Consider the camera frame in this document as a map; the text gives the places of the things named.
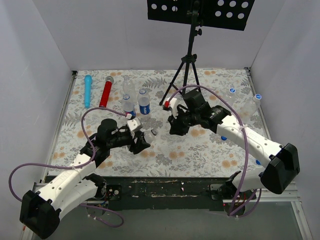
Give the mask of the small black-label clear bottle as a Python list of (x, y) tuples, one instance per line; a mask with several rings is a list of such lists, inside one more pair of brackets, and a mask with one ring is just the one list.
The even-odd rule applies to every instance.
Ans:
[(157, 135), (153, 135), (152, 129), (144, 132), (144, 139), (148, 144), (151, 144), (156, 139), (156, 136)]

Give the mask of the blue white bottle cap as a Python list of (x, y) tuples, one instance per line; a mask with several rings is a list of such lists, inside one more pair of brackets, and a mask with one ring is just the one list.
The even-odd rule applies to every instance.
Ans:
[(236, 89), (232, 87), (232, 88), (229, 89), (229, 92), (230, 92), (231, 94), (235, 94), (235, 93), (236, 93)]

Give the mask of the clear Pocari bottle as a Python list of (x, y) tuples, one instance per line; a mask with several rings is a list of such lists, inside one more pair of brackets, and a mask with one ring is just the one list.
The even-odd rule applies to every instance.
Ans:
[(242, 107), (240, 111), (240, 116), (242, 118), (250, 118), (260, 107), (261, 105), (261, 100), (258, 100), (255, 98), (255, 95), (250, 98)]

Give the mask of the blue Pocari Sweat cap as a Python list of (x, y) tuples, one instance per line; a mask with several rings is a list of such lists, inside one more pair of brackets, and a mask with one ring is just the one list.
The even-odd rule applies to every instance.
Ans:
[(261, 96), (260, 94), (256, 94), (254, 97), (255, 97), (257, 100), (261, 100), (261, 99), (262, 99), (262, 96)]

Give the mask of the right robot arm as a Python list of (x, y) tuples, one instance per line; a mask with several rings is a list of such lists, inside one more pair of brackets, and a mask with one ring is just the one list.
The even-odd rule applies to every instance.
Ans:
[(248, 172), (237, 171), (222, 185), (213, 187), (216, 199), (237, 199), (244, 192), (267, 189), (280, 195), (300, 173), (298, 149), (291, 143), (281, 145), (244, 126), (226, 108), (211, 107), (202, 93), (196, 89), (183, 96), (185, 106), (177, 98), (168, 98), (163, 105), (171, 111), (168, 118), (171, 135), (184, 136), (189, 128), (202, 128), (225, 137), (253, 156), (261, 167)]

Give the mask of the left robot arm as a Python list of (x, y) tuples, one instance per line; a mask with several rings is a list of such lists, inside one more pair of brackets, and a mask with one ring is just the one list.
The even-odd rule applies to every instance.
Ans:
[(107, 182), (94, 171), (109, 157), (111, 149), (128, 147), (136, 155), (149, 148), (158, 131), (141, 129), (138, 118), (128, 120), (122, 127), (113, 119), (102, 120), (97, 132), (66, 170), (38, 191), (29, 190), (24, 194), (19, 220), (44, 240), (53, 234), (61, 219), (82, 202), (103, 199)]

